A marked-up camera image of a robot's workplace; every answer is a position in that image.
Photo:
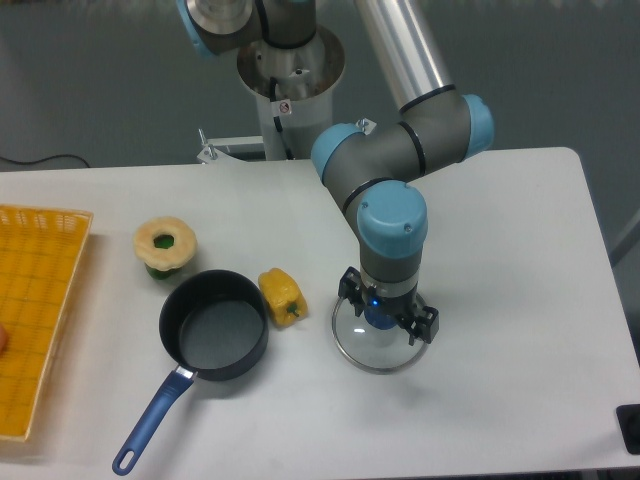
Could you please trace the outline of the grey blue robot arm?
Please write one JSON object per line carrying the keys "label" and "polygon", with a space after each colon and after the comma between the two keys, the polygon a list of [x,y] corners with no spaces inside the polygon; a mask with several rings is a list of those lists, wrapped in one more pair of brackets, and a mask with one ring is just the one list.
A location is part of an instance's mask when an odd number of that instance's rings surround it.
{"label": "grey blue robot arm", "polygon": [[427,210],[414,180],[487,150],[489,108],[457,90],[414,1],[359,1],[364,24],[400,114],[376,128],[336,124],[332,93],[345,68],[340,40],[316,18],[312,1],[181,1],[194,47],[237,54],[254,96],[265,155],[308,158],[354,232],[360,266],[339,294],[378,328],[399,326],[431,342],[438,313],[418,302]]}

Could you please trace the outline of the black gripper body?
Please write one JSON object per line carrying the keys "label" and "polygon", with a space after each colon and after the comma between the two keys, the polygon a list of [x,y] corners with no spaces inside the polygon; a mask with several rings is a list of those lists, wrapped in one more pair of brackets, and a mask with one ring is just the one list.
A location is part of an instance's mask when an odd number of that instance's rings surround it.
{"label": "black gripper body", "polygon": [[399,282],[387,282],[363,275],[361,282],[367,320],[390,320],[412,312],[418,285],[417,275]]}

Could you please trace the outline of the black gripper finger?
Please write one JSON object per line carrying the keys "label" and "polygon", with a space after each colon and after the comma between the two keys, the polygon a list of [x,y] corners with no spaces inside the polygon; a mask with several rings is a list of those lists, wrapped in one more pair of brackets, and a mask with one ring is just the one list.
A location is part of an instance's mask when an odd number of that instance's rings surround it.
{"label": "black gripper finger", "polygon": [[338,286],[338,296],[349,302],[356,317],[362,315],[364,311],[362,281],[360,272],[356,268],[348,267],[342,275]]}
{"label": "black gripper finger", "polygon": [[439,311],[429,305],[414,304],[398,316],[398,325],[408,333],[410,346],[417,340],[431,344],[439,331]]}

